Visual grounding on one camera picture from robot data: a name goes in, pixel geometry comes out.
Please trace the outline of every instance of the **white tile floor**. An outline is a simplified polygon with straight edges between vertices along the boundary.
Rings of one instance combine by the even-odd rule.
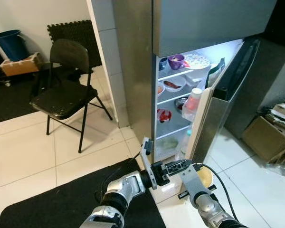
[[[92,84],[112,113],[101,72],[96,68]],[[82,110],[66,121],[79,127],[81,118]],[[129,127],[118,129],[116,122],[94,106],[88,109],[82,154],[77,153],[79,133],[53,121],[54,132],[46,136],[45,130],[46,116],[40,112],[0,123],[0,212],[12,203],[130,158],[140,150],[140,142]],[[250,228],[285,228],[285,178],[262,168],[263,162],[225,129],[205,163],[220,174],[241,222]],[[173,180],[174,190],[178,189],[178,178]],[[214,178],[213,182],[218,187],[214,193],[230,213],[218,180]],[[162,188],[152,194],[168,228],[205,227],[188,200],[178,200]]]

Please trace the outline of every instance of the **cardboard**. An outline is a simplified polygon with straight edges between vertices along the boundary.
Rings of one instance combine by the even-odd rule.
[[[0,64],[0,68],[3,70],[6,76],[13,76],[37,72],[40,70],[41,65],[42,61],[40,54],[36,52],[26,59],[17,62],[12,62],[6,59]]]
[[[285,153],[285,135],[263,117],[253,121],[242,138],[266,162],[277,161]]]

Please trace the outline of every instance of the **robotic hand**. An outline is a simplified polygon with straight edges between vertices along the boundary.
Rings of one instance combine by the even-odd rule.
[[[168,184],[168,176],[179,174],[186,191],[179,198],[189,195],[204,223],[209,228],[244,228],[224,211],[215,195],[204,187],[191,160],[180,160],[163,165],[161,161],[150,165],[147,155],[151,153],[152,141],[144,138],[140,156],[145,170],[134,171],[109,183],[107,192],[92,214],[80,228],[123,228],[124,216],[131,200],[145,193],[146,188]]]

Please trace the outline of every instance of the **purple cup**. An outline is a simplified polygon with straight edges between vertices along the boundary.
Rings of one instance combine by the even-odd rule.
[[[177,55],[168,57],[168,62],[169,62],[169,65],[170,65],[172,70],[177,70],[179,68],[185,67],[184,61],[185,61],[185,56],[183,56],[181,54],[177,54]]]

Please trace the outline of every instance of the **plastic bottle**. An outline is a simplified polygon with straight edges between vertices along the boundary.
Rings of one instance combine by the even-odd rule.
[[[191,122],[194,122],[195,115],[197,108],[199,106],[200,97],[202,94],[202,90],[199,88],[194,88],[191,91],[190,96],[188,97],[188,100],[184,103],[182,107],[182,113],[181,116]]]
[[[284,164],[266,164],[266,169],[285,176],[285,165]]]
[[[188,130],[185,133],[185,136],[183,138],[183,140],[181,141],[181,143],[179,143],[176,147],[176,154],[175,154],[175,160],[181,160],[181,159],[185,159],[185,155],[186,155],[186,151],[187,151],[187,147],[188,147],[188,142],[189,142],[189,138],[191,136],[191,130]]]

